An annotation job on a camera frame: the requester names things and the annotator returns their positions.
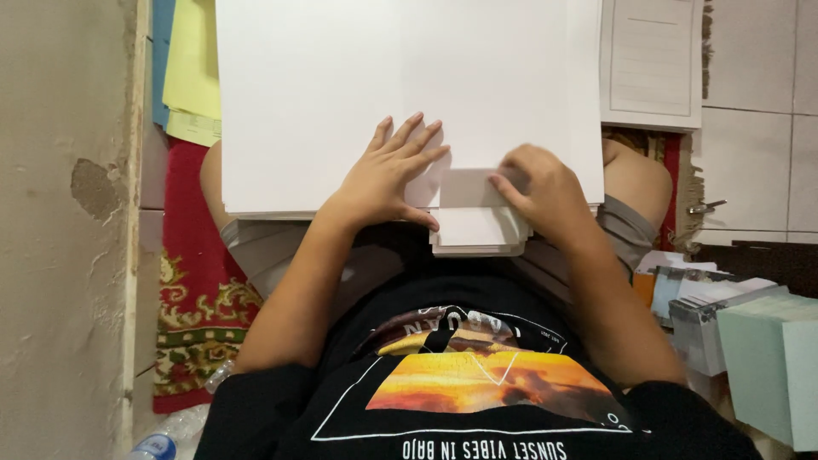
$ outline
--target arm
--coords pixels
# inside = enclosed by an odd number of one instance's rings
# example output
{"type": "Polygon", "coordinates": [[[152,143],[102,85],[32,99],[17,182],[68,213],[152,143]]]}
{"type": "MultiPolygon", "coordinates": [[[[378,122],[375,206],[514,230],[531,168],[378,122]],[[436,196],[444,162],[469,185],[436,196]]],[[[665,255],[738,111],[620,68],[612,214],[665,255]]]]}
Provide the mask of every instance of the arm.
{"type": "Polygon", "coordinates": [[[290,267],[250,326],[234,372],[318,364],[341,272],[362,228],[404,219],[437,229],[431,215],[403,201],[406,184],[448,152],[443,146],[420,153],[440,130],[439,121],[407,143],[422,120],[423,114],[415,114],[389,140],[392,119],[378,125],[340,189],[316,213],[290,267]]]}
{"type": "Polygon", "coordinates": [[[573,171],[533,146],[512,151],[502,166],[528,175],[528,196],[499,174],[492,183],[568,261],[574,319],[593,363],[624,388],[652,380],[685,384],[684,368],[625,279],[573,171]]]}

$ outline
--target peeling wall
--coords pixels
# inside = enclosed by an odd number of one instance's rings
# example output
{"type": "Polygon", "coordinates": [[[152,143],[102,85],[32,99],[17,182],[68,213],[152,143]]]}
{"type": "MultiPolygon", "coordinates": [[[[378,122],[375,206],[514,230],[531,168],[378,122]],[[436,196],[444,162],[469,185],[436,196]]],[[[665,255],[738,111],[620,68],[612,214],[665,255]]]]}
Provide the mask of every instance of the peeling wall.
{"type": "Polygon", "coordinates": [[[112,458],[134,0],[3,0],[0,458],[112,458]]]}

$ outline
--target sunset print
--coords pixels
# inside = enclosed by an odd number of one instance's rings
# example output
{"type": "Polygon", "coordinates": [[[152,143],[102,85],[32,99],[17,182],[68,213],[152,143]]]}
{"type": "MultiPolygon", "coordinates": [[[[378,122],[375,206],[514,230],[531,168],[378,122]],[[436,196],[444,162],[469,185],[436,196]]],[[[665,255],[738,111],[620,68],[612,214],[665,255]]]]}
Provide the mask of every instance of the sunset print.
{"type": "Polygon", "coordinates": [[[408,355],[366,409],[475,413],[515,404],[599,423],[609,423],[609,413],[624,413],[608,388],[573,359],[525,351],[408,355]]]}

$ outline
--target gray shorts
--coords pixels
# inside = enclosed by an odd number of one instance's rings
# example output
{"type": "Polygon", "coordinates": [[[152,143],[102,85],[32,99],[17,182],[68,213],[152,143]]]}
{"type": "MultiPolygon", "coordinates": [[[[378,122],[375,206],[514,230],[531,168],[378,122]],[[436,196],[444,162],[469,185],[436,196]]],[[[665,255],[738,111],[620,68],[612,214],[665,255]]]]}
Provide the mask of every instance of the gray shorts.
{"type": "MultiPolygon", "coordinates": [[[[608,233],[613,250],[630,278],[634,268],[653,247],[656,230],[636,211],[611,196],[605,196],[596,217],[608,233]]],[[[230,254],[258,293],[267,299],[275,289],[299,248],[309,222],[234,220],[221,231],[230,254]]],[[[431,258],[429,235],[409,223],[387,223],[366,228],[356,237],[349,260],[341,274],[333,322],[368,292],[390,278],[421,265],[431,258]]],[[[530,239],[520,257],[508,261],[528,281],[571,303],[568,265],[565,257],[541,237],[530,239]]]]}

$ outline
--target person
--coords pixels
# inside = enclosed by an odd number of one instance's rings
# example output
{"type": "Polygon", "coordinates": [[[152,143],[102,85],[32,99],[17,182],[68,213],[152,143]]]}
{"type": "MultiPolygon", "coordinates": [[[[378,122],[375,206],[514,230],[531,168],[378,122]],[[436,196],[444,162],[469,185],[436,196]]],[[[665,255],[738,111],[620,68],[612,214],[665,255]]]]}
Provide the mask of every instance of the person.
{"type": "Polygon", "coordinates": [[[685,387],[628,283],[666,212],[667,171],[605,142],[595,219],[571,169],[517,147],[501,167],[528,176],[525,194],[488,180],[536,231],[525,254],[435,259],[438,223],[403,200],[448,153],[424,150],[440,121],[407,141],[422,118],[392,137],[380,123],[308,225],[231,219],[221,147],[208,153],[213,219],[268,298],[196,459],[760,458],[685,387]]]}

